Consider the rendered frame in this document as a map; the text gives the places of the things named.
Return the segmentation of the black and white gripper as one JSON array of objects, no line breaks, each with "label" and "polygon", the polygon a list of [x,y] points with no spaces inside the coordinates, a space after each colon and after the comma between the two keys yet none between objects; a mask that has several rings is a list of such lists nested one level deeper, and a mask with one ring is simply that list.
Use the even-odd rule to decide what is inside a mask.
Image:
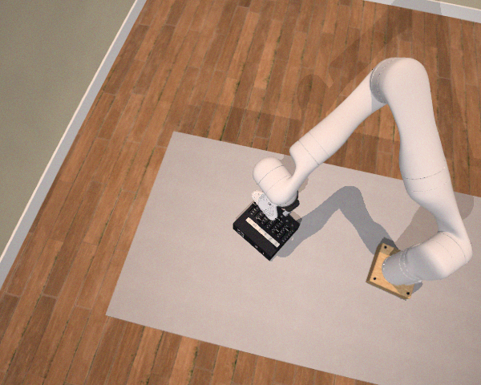
[{"label": "black and white gripper", "polygon": [[[268,197],[261,191],[254,191],[252,192],[252,199],[261,209],[261,211],[267,216],[268,219],[274,221],[277,219],[277,207],[281,209],[285,209],[283,212],[284,216],[287,217],[297,206],[300,204],[298,200],[298,190],[293,198],[283,205],[275,205],[273,204]],[[291,208],[290,208],[291,207]]]}]

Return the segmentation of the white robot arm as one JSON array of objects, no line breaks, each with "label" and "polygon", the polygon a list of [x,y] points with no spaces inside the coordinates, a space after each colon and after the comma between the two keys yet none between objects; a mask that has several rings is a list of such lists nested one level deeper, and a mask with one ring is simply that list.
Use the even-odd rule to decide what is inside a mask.
[{"label": "white robot arm", "polygon": [[295,163],[292,176],[277,158],[265,157],[255,165],[253,179],[273,204],[287,203],[363,120],[387,104],[398,127],[399,168],[406,191],[434,215],[438,232],[386,258],[382,274],[396,286],[447,278],[466,265],[473,252],[435,123],[428,74],[416,59],[381,61],[336,109],[294,143],[289,149]]}]

